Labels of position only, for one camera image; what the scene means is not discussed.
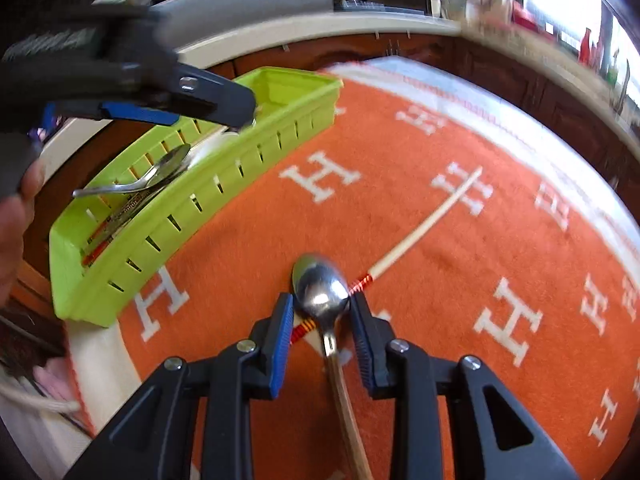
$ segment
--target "spoon handle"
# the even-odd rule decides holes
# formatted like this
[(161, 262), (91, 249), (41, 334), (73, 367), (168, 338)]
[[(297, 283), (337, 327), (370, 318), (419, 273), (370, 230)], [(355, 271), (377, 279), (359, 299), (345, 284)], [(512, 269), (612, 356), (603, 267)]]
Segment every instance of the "spoon handle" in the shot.
[(76, 189), (73, 192), (74, 198), (80, 198), (90, 195), (107, 195), (107, 194), (125, 194), (134, 193), (144, 189), (144, 186), (140, 185), (140, 181), (137, 180), (132, 184), (112, 184), (111, 186), (101, 187), (85, 187), (82, 189)]
[(334, 395), (335, 407), (340, 418), (340, 431), (347, 452), (347, 460), (353, 480), (373, 480), (367, 453), (364, 451), (360, 431), (353, 414), (347, 385), (344, 382), (342, 366), (338, 360), (338, 352), (334, 352), (326, 359), (326, 369)]

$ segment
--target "lime green utensil tray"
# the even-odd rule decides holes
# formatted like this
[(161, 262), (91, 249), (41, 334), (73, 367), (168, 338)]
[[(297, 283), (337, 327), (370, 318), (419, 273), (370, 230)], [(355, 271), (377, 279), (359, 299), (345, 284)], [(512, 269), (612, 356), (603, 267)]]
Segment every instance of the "lime green utensil tray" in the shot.
[[(291, 150), (334, 122), (340, 80), (302, 70), (259, 68), (236, 79), (251, 88), (256, 121), (163, 189), (91, 265), (82, 266), (87, 240), (127, 197), (78, 198), (49, 234), (56, 315), (109, 326), (142, 286), (208, 219)], [(155, 126), (88, 186), (132, 182), (168, 150), (196, 143), (217, 127), (190, 118)]]

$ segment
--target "red bottle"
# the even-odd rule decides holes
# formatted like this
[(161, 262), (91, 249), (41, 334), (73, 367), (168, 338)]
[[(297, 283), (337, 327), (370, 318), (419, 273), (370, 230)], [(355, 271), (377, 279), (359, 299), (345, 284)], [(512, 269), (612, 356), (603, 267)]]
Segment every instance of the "red bottle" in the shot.
[(591, 29), (588, 28), (585, 31), (584, 38), (582, 38), (582, 43), (580, 44), (580, 54), (578, 54), (578, 62), (588, 66), (590, 59), (591, 59)]

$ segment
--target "human hand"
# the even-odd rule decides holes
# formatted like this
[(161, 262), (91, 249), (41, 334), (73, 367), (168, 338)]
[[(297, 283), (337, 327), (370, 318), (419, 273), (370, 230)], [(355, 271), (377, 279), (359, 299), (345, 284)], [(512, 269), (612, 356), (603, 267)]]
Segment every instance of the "human hand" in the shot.
[(22, 260), (22, 236), (33, 221), (33, 199), (44, 184), (44, 166), (36, 160), (22, 178), (20, 193), (0, 202), (0, 307), (9, 298)]

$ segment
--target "white cord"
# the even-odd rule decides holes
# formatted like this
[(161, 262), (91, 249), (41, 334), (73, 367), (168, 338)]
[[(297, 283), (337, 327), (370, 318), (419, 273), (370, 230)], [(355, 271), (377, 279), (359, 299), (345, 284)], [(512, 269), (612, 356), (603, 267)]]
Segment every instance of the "white cord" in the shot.
[(458, 200), (460, 200), (474, 182), (478, 180), (481, 174), (482, 167), (477, 168), (471, 176), (462, 183), (462, 186), (455, 190), (455, 192), (447, 198), (440, 207), (436, 209), (436, 211), (434, 211), (424, 222), (418, 225), (418, 227), (411, 232), (407, 238), (391, 249), (391, 251), (389, 251), (378, 263), (373, 265), (373, 267), (369, 269), (371, 277), (374, 280), (378, 279), (380, 275), (396, 263), (403, 254), (417, 244), (420, 238), (422, 238), (426, 232), (431, 229)]
[(34, 410), (46, 410), (56, 413), (74, 413), (80, 410), (80, 403), (77, 400), (54, 400), (28, 394), (19, 388), (11, 386), (5, 380), (0, 380), (0, 395)]

